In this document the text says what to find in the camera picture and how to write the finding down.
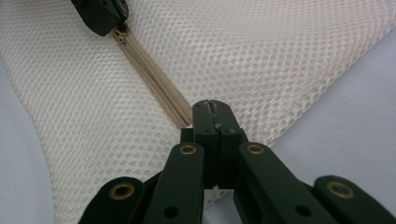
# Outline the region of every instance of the black object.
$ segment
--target black object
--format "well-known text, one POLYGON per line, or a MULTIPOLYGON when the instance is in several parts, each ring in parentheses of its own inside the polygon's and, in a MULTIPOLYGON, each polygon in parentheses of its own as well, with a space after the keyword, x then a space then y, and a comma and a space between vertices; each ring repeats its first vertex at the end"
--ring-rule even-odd
POLYGON ((79 223, 201 223, 204 189, 218 186, 234 189, 245 224, 396 224, 341 177, 323 176, 313 188, 300 182, 269 147, 248 141, 228 105, 202 101, 192 112, 193 128, 181 131, 161 173, 144 184, 130 177, 108 182, 79 223))
POLYGON ((71 0, 84 23, 96 34, 107 35, 128 19, 125 0, 71 0))

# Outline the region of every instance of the honeycomb mesh pattern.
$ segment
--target honeycomb mesh pattern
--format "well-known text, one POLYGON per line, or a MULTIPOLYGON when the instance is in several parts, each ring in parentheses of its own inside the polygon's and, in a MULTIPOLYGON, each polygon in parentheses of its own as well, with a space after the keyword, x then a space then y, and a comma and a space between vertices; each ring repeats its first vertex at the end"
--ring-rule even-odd
POLYGON ((56 223, 78 223, 107 181, 160 171, 179 131, 111 37, 70 1, 0 2, 1 57, 37 129, 56 223))
POLYGON ((129 7, 136 38, 189 104, 226 102, 249 140, 268 146, 396 24, 389 0, 129 0, 129 7))
MULTIPOLYGON (((229 104, 272 145, 396 23, 394 1, 130 1, 128 23, 192 105, 229 104)), ((77 223, 120 175, 163 168, 178 131, 110 37, 70 1, 0 1, 0 50, 52 178, 56 223, 77 223)), ((207 203, 223 191, 206 192, 207 203)))

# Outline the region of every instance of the mesh bag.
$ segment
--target mesh bag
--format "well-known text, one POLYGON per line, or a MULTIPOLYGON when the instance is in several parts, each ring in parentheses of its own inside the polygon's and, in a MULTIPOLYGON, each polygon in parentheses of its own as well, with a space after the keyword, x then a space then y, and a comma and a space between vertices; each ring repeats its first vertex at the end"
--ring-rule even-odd
MULTIPOLYGON (((272 145, 396 23, 394 1, 132 1, 128 23, 192 105, 229 104, 272 145)), ((57 223, 109 179, 163 168, 178 131, 110 37, 69 1, 1 1, 0 50, 37 129, 57 223)), ((207 194, 207 202, 221 192, 207 194)))

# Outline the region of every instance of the light blue surface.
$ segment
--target light blue surface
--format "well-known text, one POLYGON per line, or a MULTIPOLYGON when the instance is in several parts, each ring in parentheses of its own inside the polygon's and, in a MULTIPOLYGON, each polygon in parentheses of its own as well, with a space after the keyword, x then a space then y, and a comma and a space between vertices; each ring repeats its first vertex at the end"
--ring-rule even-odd
MULTIPOLYGON (((304 182, 346 177, 396 215, 396 30, 337 79, 273 150, 304 182)), ((50 224, 53 213, 35 129, 0 63, 0 224, 50 224)), ((205 210, 204 223, 241 223, 232 194, 205 210)))

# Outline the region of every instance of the brass ring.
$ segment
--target brass ring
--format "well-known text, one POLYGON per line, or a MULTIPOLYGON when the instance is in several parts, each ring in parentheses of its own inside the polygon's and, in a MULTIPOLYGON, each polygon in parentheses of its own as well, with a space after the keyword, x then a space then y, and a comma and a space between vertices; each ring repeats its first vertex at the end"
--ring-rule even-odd
POLYGON ((127 182, 116 184, 111 188, 109 195, 114 200, 124 200, 134 194, 134 185, 127 182))
POLYGON ((197 152, 197 148, 193 146, 183 146, 180 148, 180 153, 183 155, 191 155, 197 152))
POLYGON ((264 148, 259 145, 248 145, 247 151, 255 155, 260 155, 265 152, 264 148))
POLYGON ((355 197, 355 192, 349 186, 340 183, 338 181, 332 181, 327 184, 327 189, 335 196, 344 198, 344 199, 351 199, 355 197))

